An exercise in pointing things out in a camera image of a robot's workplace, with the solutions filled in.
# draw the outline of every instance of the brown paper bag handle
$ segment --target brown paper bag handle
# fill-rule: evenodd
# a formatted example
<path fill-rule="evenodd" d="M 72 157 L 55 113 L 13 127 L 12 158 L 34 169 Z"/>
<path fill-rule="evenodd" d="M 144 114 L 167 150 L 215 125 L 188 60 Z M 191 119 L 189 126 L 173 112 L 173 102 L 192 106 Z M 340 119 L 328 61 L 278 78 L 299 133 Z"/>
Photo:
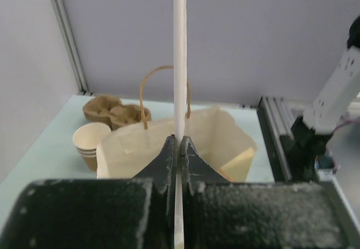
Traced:
<path fill-rule="evenodd" d="M 142 104 L 142 93 L 144 90 L 144 85 L 147 82 L 148 78 L 155 72 L 160 71 L 160 70 L 164 70 L 164 69 L 174 69 L 174 66 L 172 65 L 163 65 L 161 67 L 158 67 L 156 69 L 154 69 L 152 72 L 148 73 L 145 78 L 143 79 L 143 81 L 141 82 L 140 85 L 140 109 L 141 109 L 141 120 L 144 123 L 144 127 L 145 129 L 147 129 L 147 120 L 145 119 L 145 110 L 144 110 L 144 106 Z M 190 89 L 190 84 L 189 81 L 186 80 L 186 87 L 187 87 L 187 112 L 186 112 L 186 118 L 190 118 L 190 113 L 191 113 L 191 109 L 190 109 L 190 102 L 191 102 L 191 89 Z"/>

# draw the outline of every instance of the table surface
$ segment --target table surface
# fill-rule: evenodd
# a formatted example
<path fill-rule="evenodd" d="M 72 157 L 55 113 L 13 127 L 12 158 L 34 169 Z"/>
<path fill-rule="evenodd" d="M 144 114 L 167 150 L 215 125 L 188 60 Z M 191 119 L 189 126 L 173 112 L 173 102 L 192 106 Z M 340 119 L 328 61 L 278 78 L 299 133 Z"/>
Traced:
<path fill-rule="evenodd" d="M 27 184 L 39 179 L 95 179 L 77 153 L 72 143 L 74 132 L 88 123 L 82 108 L 91 98 L 72 96 L 30 147 L 24 157 L 0 184 L 0 229 L 2 229 L 12 205 Z M 125 104 L 139 104 L 138 100 L 123 99 Z M 151 110 L 153 120 L 174 116 L 174 104 L 144 101 Z M 192 105 L 193 110 L 208 107 Z M 256 110 L 222 107 L 236 120 L 236 124 L 256 142 L 255 153 L 247 182 L 274 182 L 264 139 Z"/>

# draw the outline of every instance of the white rod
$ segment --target white rod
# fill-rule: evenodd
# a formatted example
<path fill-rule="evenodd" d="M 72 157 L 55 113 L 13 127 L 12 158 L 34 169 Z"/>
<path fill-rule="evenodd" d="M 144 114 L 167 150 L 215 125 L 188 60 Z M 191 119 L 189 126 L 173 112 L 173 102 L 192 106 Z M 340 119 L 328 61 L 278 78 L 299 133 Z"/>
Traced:
<path fill-rule="evenodd" d="M 186 79 L 186 0 L 174 0 L 174 113 L 179 152 L 185 130 Z M 184 244 L 180 156 L 177 162 L 175 193 L 174 245 L 178 248 Z"/>

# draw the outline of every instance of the cup rim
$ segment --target cup rim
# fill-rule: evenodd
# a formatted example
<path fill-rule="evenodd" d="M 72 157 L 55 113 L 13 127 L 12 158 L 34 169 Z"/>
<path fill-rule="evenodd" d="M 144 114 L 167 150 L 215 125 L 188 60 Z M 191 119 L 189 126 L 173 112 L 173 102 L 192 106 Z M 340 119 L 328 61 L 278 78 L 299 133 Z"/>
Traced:
<path fill-rule="evenodd" d="M 86 156 L 96 156 L 96 153 L 82 153 L 82 152 L 79 152 L 79 154 L 81 155 L 86 155 Z"/>
<path fill-rule="evenodd" d="M 84 150 L 84 149 L 80 149 L 78 147 L 76 147 L 76 149 L 79 151 L 79 152 L 96 152 L 96 148 L 95 149 L 90 149 L 90 150 Z"/>
<path fill-rule="evenodd" d="M 82 157 L 86 157 L 86 158 L 96 158 L 96 154 L 95 155 L 81 155 Z"/>
<path fill-rule="evenodd" d="M 96 150 L 94 150 L 94 151 L 81 151 L 81 150 L 78 150 L 78 152 L 83 153 L 85 155 L 96 154 Z"/>

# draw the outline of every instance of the metal frame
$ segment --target metal frame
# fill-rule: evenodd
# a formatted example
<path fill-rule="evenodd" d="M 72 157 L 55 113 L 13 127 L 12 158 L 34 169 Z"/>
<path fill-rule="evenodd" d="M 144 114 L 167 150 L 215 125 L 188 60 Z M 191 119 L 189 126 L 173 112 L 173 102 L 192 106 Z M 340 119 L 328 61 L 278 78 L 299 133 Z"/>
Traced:
<path fill-rule="evenodd" d="M 289 135 L 291 133 L 291 125 L 295 121 L 295 117 L 291 109 L 302 111 L 307 108 L 307 104 L 297 104 L 296 102 L 288 102 L 283 98 L 263 97 L 258 107 L 258 117 L 262 127 L 263 136 L 268 155 L 274 174 L 275 181 L 289 181 L 291 180 L 291 173 L 286 161 L 284 150 L 281 146 L 279 136 Z M 360 114 L 360 101 L 356 99 L 349 106 L 349 111 Z M 355 216 L 337 178 L 330 171 L 317 171 L 318 180 L 320 182 L 331 182 L 334 186 L 337 195 L 341 199 L 341 204 L 349 221 L 354 225 L 358 233 L 360 233 L 360 223 Z"/>
<path fill-rule="evenodd" d="M 88 84 L 80 62 L 80 57 L 75 44 L 73 31 L 71 30 L 63 0 L 51 0 L 51 3 L 57 18 L 61 35 L 65 42 L 65 47 L 69 55 L 71 66 L 73 68 L 76 83 L 78 84 L 80 91 L 87 92 Z"/>

